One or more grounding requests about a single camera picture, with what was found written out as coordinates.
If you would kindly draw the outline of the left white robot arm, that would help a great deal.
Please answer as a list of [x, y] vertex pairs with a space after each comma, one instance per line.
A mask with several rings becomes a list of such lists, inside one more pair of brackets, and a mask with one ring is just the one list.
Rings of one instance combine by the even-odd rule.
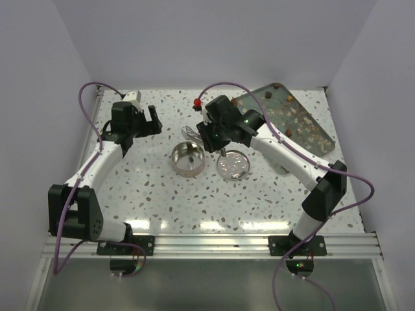
[[134, 139], [161, 133], [156, 107], [148, 107], [150, 119], [131, 102], [112, 105], [111, 119], [99, 132], [93, 153], [78, 172], [48, 191], [49, 232], [55, 237], [88, 242], [112, 242], [120, 254], [135, 246], [126, 222], [104, 218], [97, 194], [114, 167], [125, 157]]

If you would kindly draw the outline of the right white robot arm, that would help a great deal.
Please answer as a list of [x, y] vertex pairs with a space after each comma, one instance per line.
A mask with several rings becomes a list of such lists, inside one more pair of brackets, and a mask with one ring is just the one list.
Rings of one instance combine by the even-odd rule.
[[196, 127], [205, 151], [219, 152], [230, 143], [243, 144], [274, 158], [309, 190], [300, 218], [289, 233], [291, 251], [304, 254], [311, 248], [317, 228], [346, 193], [346, 165], [341, 161], [331, 164], [312, 155], [279, 132], [265, 114], [254, 109], [242, 113], [225, 95], [206, 105], [196, 98], [193, 109], [202, 114], [203, 120]]

